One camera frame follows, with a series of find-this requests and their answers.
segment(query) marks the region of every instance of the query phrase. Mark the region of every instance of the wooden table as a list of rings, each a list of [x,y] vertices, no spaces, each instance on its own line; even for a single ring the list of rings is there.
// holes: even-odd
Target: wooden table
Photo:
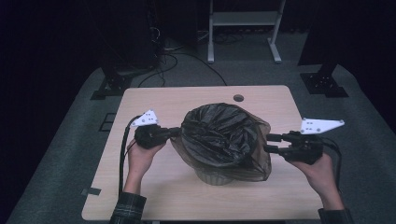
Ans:
[[[236,102],[236,94],[244,96]],[[109,220],[118,197],[120,146],[129,120],[153,109],[162,127],[179,127],[192,109],[212,103],[239,105],[271,124],[271,133],[299,131],[301,116],[285,86],[146,88],[125,91],[92,188],[82,211],[87,220]],[[129,138],[134,136],[131,129]],[[156,155],[141,193],[147,197],[145,220],[318,219],[322,206],[303,173],[272,154],[267,181],[233,181],[211,186],[201,181],[170,142]]]

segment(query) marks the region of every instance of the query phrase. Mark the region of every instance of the dark background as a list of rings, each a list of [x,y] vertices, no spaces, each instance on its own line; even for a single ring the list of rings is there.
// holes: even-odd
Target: dark background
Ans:
[[[7,220],[23,194],[81,85],[100,66],[98,57],[106,43],[96,27],[100,17],[95,18],[92,13],[106,1],[96,2],[98,5],[90,1],[1,1],[0,190],[4,196],[0,223]],[[216,8],[250,10],[276,6],[263,2],[266,1],[241,4],[237,0],[218,0]],[[205,29],[207,2],[191,0],[191,3],[186,7],[197,8],[194,25]],[[392,106],[396,95],[394,4],[366,0],[326,7],[329,3],[289,0],[281,30],[305,32],[314,22],[302,64],[322,63],[323,57],[318,55],[336,43],[343,51],[340,64],[354,74],[395,130],[392,116],[396,114]],[[104,33],[115,32],[111,26],[104,28],[99,24],[99,28],[104,29]]]

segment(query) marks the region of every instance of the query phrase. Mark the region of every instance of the person's right hand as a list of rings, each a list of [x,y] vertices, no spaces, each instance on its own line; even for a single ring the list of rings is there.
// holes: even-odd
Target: person's right hand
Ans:
[[[309,165],[301,161],[289,161],[300,169],[306,176],[309,185],[317,192],[325,210],[343,210],[344,204],[335,185],[332,171],[332,158],[323,153],[314,164]]]

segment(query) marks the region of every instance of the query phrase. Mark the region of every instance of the gray carpet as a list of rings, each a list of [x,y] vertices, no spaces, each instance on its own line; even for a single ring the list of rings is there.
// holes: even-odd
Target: gray carpet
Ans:
[[[396,136],[361,91],[356,78],[341,66],[333,73],[348,98],[310,95],[300,79],[302,72],[317,72],[318,66],[297,66],[305,34],[279,34],[276,41],[282,64],[275,64],[262,35],[245,35],[231,45],[215,45],[211,65],[230,86],[286,85],[302,117],[343,119],[346,125],[324,133],[337,142],[343,153],[341,191],[356,223],[394,223],[396,220]],[[168,48],[177,47],[171,42]],[[206,46],[184,48],[206,60]],[[174,54],[177,66],[163,74],[136,77],[131,86],[180,87],[222,86],[221,78],[194,57]],[[175,63],[160,56],[162,70]],[[83,189],[93,180],[105,147],[107,132],[99,132],[107,113],[117,112],[120,96],[90,100],[104,75],[100,68],[87,79],[70,107],[35,175],[15,207],[8,223],[106,223],[85,221]],[[286,223],[319,223],[319,220],[288,220]]]

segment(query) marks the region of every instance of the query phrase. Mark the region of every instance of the mesh bag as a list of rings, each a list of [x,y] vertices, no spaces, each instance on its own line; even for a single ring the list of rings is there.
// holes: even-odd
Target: mesh bag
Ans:
[[[202,105],[188,112],[171,142],[195,172],[241,181],[263,181],[271,159],[263,150],[270,125],[237,105]]]

